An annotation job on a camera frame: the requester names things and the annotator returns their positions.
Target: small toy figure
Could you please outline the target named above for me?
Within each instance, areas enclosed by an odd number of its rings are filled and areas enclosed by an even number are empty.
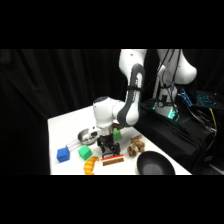
[[[142,135],[138,135],[131,139],[131,145],[128,147],[130,157],[136,156],[137,152],[145,152],[145,143],[140,141],[142,137]]]

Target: black background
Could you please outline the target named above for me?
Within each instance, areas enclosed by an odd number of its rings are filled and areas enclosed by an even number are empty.
[[[90,106],[100,96],[124,100],[120,50],[0,50],[1,173],[49,174],[47,119]],[[198,89],[224,95],[224,49],[184,54],[198,70]],[[149,49],[145,86],[152,84],[143,101],[152,97],[158,65],[156,49]]]

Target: black frying pan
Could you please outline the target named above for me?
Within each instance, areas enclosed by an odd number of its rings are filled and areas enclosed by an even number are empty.
[[[143,152],[138,157],[137,168],[141,175],[175,175],[170,161],[157,152]]]

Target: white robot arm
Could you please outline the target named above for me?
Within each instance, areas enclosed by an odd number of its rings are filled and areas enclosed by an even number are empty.
[[[158,72],[161,88],[155,112],[173,119],[178,112],[173,105],[177,95],[174,84],[191,83],[197,76],[197,70],[188,63],[182,49],[158,49],[158,54],[163,65]]]
[[[103,151],[103,157],[109,154],[119,155],[118,146],[113,143],[114,120],[123,127],[132,127],[138,122],[145,79],[146,52],[147,49],[122,49],[121,51],[119,67],[128,80],[125,102],[105,96],[96,99],[93,103],[96,126],[101,130],[98,145]]]

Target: white tablecloth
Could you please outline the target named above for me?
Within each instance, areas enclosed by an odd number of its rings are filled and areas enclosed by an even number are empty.
[[[70,160],[64,163],[58,162],[57,151],[58,149],[65,148],[68,143],[77,139],[77,135],[80,131],[93,126],[95,126],[95,118],[92,106],[48,120],[50,168],[52,175],[84,175],[83,168],[85,161],[78,154],[79,148],[72,151]],[[121,154],[124,155],[125,162],[108,167],[102,167],[101,162],[96,162],[93,171],[95,175],[138,175],[137,158],[140,153],[137,157],[130,158],[127,148],[130,145],[130,139],[141,133],[134,128],[125,128],[121,130],[121,134],[122,140],[118,143],[120,143]],[[146,144],[145,149],[147,151],[158,152],[169,159],[177,175],[191,175],[147,138],[144,137],[141,141]],[[89,146],[89,148],[93,156],[99,159],[102,158],[102,152],[97,146],[97,143]]]

